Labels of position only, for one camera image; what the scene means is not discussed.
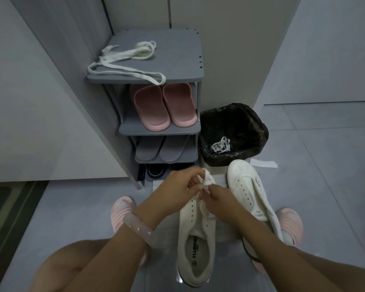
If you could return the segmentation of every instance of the brand logo on insole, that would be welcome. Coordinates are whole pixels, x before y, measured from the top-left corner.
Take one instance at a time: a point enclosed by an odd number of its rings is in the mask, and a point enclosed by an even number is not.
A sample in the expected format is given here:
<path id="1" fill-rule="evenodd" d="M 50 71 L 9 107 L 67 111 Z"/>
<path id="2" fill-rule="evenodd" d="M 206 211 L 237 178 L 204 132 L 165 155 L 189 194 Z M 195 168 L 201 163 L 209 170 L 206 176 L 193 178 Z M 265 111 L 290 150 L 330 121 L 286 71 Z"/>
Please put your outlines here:
<path id="1" fill-rule="evenodd" d="M 192 249 L 193 249 L 192 250 L 192 258 L 196 258 L 196 251 L 199 250 L 199 245 L 197 245 L 197 237 L 195 237 L 195 236 L 193 237 L 193 248 Z"/>

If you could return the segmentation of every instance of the person's right hand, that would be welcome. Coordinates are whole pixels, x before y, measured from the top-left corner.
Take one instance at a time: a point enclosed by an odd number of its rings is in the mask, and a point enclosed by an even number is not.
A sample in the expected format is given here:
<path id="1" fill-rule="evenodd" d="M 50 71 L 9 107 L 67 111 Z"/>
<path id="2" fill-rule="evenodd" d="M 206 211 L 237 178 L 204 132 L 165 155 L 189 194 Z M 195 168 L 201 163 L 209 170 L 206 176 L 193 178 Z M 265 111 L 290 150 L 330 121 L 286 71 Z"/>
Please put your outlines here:
<path id="1" fill-rule="evenodd" d="M 201 199 L 205 202 L 208 211 L 225 223 L 238 228 L 238 220 L 245 208 L 238 202 L 228 188 L 220 185 L 209 185 L 207 193 L 200 192 Z"/>

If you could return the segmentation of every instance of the hand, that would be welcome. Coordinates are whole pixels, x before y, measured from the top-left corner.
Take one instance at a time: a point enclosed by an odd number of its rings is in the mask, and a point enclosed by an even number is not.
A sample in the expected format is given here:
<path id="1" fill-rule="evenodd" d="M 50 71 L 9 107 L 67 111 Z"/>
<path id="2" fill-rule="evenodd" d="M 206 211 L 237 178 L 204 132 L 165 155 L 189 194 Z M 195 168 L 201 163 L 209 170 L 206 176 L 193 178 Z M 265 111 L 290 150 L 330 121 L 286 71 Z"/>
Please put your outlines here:
<path id="1" fill-rule="evenodd" d="M 205 178 L 200 167 L 190 167 L 172 171 L 160 186 L 138 208 L 151 209 L 154 215 L 163 220 L 166 216 L 180 211 L 198 192 L 203 189 L 197 176 Z"/>
<path id="2" fill-rule="evenodd" d="M 228 188 L 220 185 L 209 185 L 208 192 L 201 191 L 200 198 L 205 202 L 208 211 L 225 223 L 238 228 L 241 214 L 245 208 L 238 202 Z"/>

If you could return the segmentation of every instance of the white sneaker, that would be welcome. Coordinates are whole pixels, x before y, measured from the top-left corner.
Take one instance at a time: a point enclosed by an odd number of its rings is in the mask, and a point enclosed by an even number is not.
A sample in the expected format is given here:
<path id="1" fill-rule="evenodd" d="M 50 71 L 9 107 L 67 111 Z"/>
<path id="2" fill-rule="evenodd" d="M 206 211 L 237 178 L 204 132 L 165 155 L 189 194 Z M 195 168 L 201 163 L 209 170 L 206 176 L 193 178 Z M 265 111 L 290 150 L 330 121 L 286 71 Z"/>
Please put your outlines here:
<path id="1" fill-rule="evenodd" d="M 204 184 L 208 183 L 206 174 Z M 177 265 L 181 279 L 192 287 L 207 282 L 214 268 L 216 217 L 205 202 L 191 199 L 180 211 Z"/>
<path id="2" fill-rule="evenodd" d="M 280 223 L 268 202 L 262 181 L 253 166 L 244 160 L 232 161 L 227 169 L 227 182 L 229 189 L 244 208 L 271 228 L 282 240 Z M 252 260 L 261 262 L 245 238 L 243 238 L 243 247 Z"/>

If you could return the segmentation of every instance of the shoelace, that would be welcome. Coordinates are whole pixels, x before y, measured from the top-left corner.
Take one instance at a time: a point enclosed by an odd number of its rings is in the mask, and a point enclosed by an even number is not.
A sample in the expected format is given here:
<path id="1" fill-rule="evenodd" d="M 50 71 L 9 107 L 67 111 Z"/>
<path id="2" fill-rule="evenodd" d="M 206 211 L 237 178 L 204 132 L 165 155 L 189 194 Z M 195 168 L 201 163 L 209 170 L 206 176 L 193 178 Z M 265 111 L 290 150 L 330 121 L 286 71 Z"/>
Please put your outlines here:
<path id="1" fill-rule="evenodd" d="M 148 59 L 153 56 L 154 51 L 156 49 L 156 42 L 139 42 L 135 45 L 135 49 L 123 51 L 123 52 L 114 52 L 111 51 L 113 48 L 118 47 L 119 45 L 111 45 L 107 46 L 102 50 L 102 56 L 99 57 L 99 62 L 91 63 L 88 66 L 88 72 L 93 75 L 125 75 L 131 76 L 135 78 L 140 78 L 147 80 L 155 85 L 163 85 L 165 84 L 166 78 L 162 73 L 153 73 L 153 72 L 143 72 L 141 70 L 137 70 L 135 68 L 123 67 L 121 65 L 112 64 L 112 62 L 124 60 L 124 59 Z M 103 65 L 107 68 L 115 68 L 118 70 L 124 70 L 126 72 L 120 72 L 115 70 L 108 71 L 95 71 L 94 68 L 98 65 Z M 156 81 L 153 77 L 160 77 L 161 81 Z"/>
<path id="2" fill-rule="evenodd" d="M 230 140 L 227 137 L 223 136 L 220 142 L 215 142 L 212 145 L 212 150 L 217 153 L 231 151 Z"/>

